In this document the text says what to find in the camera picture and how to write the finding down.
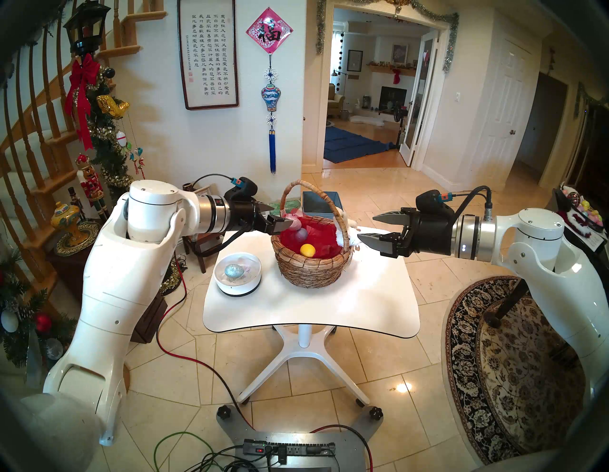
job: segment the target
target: red tissue paper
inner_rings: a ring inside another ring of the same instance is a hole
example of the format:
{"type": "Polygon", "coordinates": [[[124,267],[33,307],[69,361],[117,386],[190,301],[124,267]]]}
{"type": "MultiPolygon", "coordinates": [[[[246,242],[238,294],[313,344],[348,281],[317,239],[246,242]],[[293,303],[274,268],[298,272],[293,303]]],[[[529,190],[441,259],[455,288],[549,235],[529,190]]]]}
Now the red tissue paper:
{"type": "Polygon", "coordinates": [[[310,216],[298,216],[302,227],[307,231],[308,237],[304,241],[296,240],[296,231],[285,230],[279,235],[281,243],[296,254],[300,254],[303,244],[311,244],[315,248],[315,259],[331,259],[340,254],[340,247],[336,242],[336,226],[323,225],[310,216]]]}

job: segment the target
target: nutcracker figure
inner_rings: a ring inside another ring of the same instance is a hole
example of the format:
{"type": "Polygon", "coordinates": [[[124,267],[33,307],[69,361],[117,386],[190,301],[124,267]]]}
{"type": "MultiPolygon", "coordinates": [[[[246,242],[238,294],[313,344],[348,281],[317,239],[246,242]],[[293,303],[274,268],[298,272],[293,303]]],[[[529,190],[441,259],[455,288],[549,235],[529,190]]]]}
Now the nutcracker figure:
{"type": "Polygon", "coordinates": [[[89,199],[91,206],[97,210],[102,221],[106,221],[110,217],[110,213],[104,202],[104,190],[99,183],[99,176],[93,169],[89,158],[85,154],[81,154],[76,158],[76,166],[78,167],[78,180],[80,186],[85,191],[86,197],[89,199]]]}
{"type": "Polygon", "coordinates": [[[83,221],[86,220],[84,208],[82,207],[82,202],[80,201],[80,198],[76,196],[76,191],[74,190],[74,187],[69,187],[68,192],[70,194],[70,201],[72,205],[76,206],[79,210],[80,219],[83,221]]]}

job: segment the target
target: mantel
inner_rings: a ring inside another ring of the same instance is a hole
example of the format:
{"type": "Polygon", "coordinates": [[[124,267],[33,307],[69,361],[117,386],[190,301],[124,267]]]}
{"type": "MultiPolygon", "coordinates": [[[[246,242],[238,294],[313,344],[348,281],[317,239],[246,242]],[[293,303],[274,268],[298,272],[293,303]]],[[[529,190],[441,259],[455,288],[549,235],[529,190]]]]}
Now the mantel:
{"type": "MultiPolygon", "coordinates": [[[[395,72],[393,72],[394,69],[385,67],[385,66],[372,66],[372,65],[368,64],[368,68],[370,69],[370,72],[380,72],[381,74],[394,74],[395,73],[395,72]]],[[[414,77],[415,75],[417,75],[416,69],[396,69],[396,70],[400,71],[401,76],[414,77]]]]}

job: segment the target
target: picture frame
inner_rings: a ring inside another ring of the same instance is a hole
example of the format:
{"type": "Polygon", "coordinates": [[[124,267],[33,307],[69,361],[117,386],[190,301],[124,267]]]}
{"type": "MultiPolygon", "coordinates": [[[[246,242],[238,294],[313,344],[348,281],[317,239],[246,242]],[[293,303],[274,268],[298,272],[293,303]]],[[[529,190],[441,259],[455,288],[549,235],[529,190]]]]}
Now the picture frame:
{"type": "Polygon", "coordinates": [[[394,64],[406,64],[408,57],[408,44],[394,44],[391,48],[391,62],[394,64]]]}
{"type": "Polygon", "coordinates": [[[347,71],[361,72],[363,56],[364,56],[363,51],[349,49],[349,53],[347,55],[347,71]]]}
{"type": "Polygon", "coordinates": [[[234,10],[234,0],[178,0],[178,51],[187,110],[239,106],[234,10]]]}

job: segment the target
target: white door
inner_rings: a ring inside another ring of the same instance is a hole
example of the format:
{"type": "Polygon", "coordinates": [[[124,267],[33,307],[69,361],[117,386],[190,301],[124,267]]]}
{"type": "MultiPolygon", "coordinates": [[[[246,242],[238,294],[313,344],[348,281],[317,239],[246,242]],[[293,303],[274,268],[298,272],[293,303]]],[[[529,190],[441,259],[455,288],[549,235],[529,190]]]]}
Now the white door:
{"type": "Polygon", "coordinates": [[[400,144],[400,154],[409,166],[417,146],[418,134],[429,96],[429,86],[433,76],[435,59],[438,49],[438,32],[434,30],[421,37],[419,56],[417,62],[417,74],[415,75],[412,95],[408,103],[408,117],[404,128],[404,139],[400,144]]]}
{"type": "Polygon", "coordinates": [[[477,181],[491,188],[505,183],[522,141],[528,118],[523,116],[524,81],[532,68],[531,54],[504,39],[487,120],[472,160],[477,181]]]}

